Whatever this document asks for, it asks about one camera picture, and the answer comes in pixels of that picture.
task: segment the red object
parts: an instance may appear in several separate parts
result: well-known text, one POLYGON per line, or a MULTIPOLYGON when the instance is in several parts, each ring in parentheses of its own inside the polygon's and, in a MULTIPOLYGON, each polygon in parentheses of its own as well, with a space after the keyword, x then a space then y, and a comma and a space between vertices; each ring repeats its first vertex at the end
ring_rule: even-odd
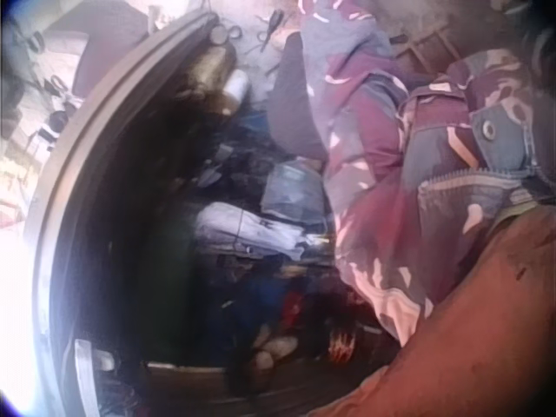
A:
POLYGON ((295 325, 301 313, 302 303, 303 295, 295 292, 286 294, 284 308, 281 312, 281 326, 283 329, 291 328, 295 325))

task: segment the clear plastic bag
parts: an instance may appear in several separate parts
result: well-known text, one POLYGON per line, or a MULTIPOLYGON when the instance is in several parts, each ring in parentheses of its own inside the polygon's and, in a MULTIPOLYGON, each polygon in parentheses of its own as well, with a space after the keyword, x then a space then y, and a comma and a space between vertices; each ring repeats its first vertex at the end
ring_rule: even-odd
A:
POLYGON ((302 160, 276 165, 268 176, 261 211, 280 219, 308 225, 322 223, 322 177, 302 160))

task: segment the cylindrical container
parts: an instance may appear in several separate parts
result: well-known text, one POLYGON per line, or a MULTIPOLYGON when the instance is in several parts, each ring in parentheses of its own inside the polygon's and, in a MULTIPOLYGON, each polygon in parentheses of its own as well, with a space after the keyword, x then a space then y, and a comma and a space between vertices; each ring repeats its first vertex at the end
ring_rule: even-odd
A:
POLYGON ((222 90, 222 114, 232 116, 242 105, 249 91, 249 76, 241 69, 234 69, 222 90))

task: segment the white object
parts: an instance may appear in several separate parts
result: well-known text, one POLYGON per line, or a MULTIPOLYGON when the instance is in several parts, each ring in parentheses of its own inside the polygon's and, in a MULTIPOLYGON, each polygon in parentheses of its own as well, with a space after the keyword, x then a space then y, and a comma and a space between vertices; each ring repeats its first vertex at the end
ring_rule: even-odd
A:
POLYGON ((249 76, 246 72, 241 69, 232 71, 222 90, 225 97, 222 113, 225 116, 233 115, 240 108, 249 91, 249 85, 249 76))
POLYGON ((104 350, 93 350, 93 365, 97 371, 111 372, 116 369, 114 356, 104 350))
POLYGON ((271 339, 262 348, 265 352, 269 352, 275 361, 290 356, 299 345, 297 338, 294 336, 282 336, 271 339))
POLYGON ((301 259, 303 243, 311 246, 319 241, 314 235, 305 235, 303 228, 262 219, 223 202, 210 204, 197 216, 195 233, 207 244, 217 245, 231 237, 244 246, 279 252, 294 261, 301 259))

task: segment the dark cloth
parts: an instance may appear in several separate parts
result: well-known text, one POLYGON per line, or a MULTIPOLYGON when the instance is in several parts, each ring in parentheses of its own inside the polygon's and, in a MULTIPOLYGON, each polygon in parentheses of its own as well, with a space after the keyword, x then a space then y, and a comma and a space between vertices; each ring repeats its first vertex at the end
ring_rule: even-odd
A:
POLYGON ((299 33, 286 41, 267 112, 270 134, 281 148, 318 161, 328 159, 311 116, 299 33))

